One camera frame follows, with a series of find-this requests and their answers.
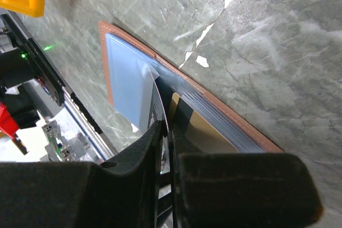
gray marble surface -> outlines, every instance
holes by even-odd
[[[325,204],[316,227],[341,226],[342,0],[46,0],[44,17],[21,18],[119,151],[138,135],[107,103],[99,20],[300,156]]]

wallet stitching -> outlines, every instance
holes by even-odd
[[[111,55],[111,53],[113,52],[113,49],[112,49],[112,45],[111,45],[111,44],[109,44],[109,48],[110,48],[110,51],[109,51],[109,53],[107,53],[107,60],[109,60],[108,55]],[[110,69],[109,69],[109,68],[113,69],[113,65],[111,65],[111,64],[109,63],[109,61],[108,61],[108,76],[109,76],[109,81],[110,81],[110,80],[111,80],[111,74],[110,74]],[[113,106],[114,106],[114,95],[113,95],[112,84],[111,84],[111,93],[112,93]]]
[[[105,27],[108,30],[110,30],[111,32],[113,32],[114,34],[117,34],[120,38],[123,38],[124,40],[126,40],[128,43],[130,43],[131,45],[135,46],[136,48],[138,48],[139,50],[141,50],[142,52],[144,52],[145,54],[147,54],[148,56],[152,57],[153,59],[155,59],[154,56],[150,55],[149,53],[146,53],[143,48],[141,46],[139,46],[138,44],[136,44],[135,42],[133,42],[130,38],[128,38],[126,35],[124,35],[122,32],[116,32],[113,29],[107,27],[106,25],[101,25],[101,27]]]
[[[111,41],[115,41],[116,43],[119,43],[120,45],[122,45],[123,47],[125,47],[126,49],[128,49],[128,50],[130,50],[130,51],[133,51],[134,53],[136,53],[136,54],[138,54],[138,55],[140,55],[141,53],[140,52],[138,52],[137,50],[135,50],[135,49],[131,49],[131,48],[129,48],[129,46],[127,46],[127,45],[125,45],[125,44],[123,44],[122,42],[120,42],[120,41],[117,41],[117,40],[115,40],[114,38],[110,38],[110,40]]]
[[[109,28],[106,25],[101,25],[101,31],[103,32],[103,27],[107,28],[109,31],[111,31],[114,34],[119,35],[121,38],[123,38],[124,40],[126,40],[128,43],[132,44],[133,46],[135,46],[136,48],[138,48],[139,50],[141,50],[142,52],[144,52],[145,54],[147,54],[148,56],[152,57],[153,59],[155,59],[155,57],[151,56],[149,53],[146,53],[141,47],[139,47],[136,43],[134,43],[131,39],[129,39],[126,35],[123,35],[121,32],[116,32],[113,29]],[[182,74],[180,71],[177,72],[177,75],[180,75],[182,78],[186,77],[185,74]],[[191,79],[191,83],[192,86],[194,86],[194,84],[197,84],[197,82],[195,82],[193,79]],[[231,120],[233,120],[237,125],[239,125],[240,127],[244,128],[247,132],[250,133],[250,135],[254,136],[256,139],[258,139],[259,143],[265,147],[266,149],[270,150],[270,151],[274,151],[272,150],[272,148],[268,145],[269,143],[267,141],[265,141],[265,138],[261,138],[264,137],[263,134],[261,135],[257,135],[255,134],[253,131],[251,131],[251,129],[247,128],[246,125],[242,124],[241,122],[237,121],[234,117],[231,116],[231,114],[227,113],[226,111],[223,111],[225,113],[225,115],[230,118]]]
[[[106,48],[106,42],[105,42],[105,35],[104,35],[104,32],[103,32],[103,25],[101,25],[100,27],[101,27],[101,35],[102,35],[101,36],[101,42],[102,42],[101,48],[102,48],[102,51],[104,51],[105,54],[106,54],[105,59],[107,59],[107,63],[103,62],[103,64],[104,64],[105,70],[108,71],[108,72],[105,72],[105,77],[108,77],[108,87],[107,87],[107,89],[110,90],[110,94],[108,93],[108,97],[109,97],[109,100],[110,100],[111,104],[114,105],[113,92],[112,92],[112,84],[111,84],[111,78],[110,78],[109,68],[108,68],[107,48]]]

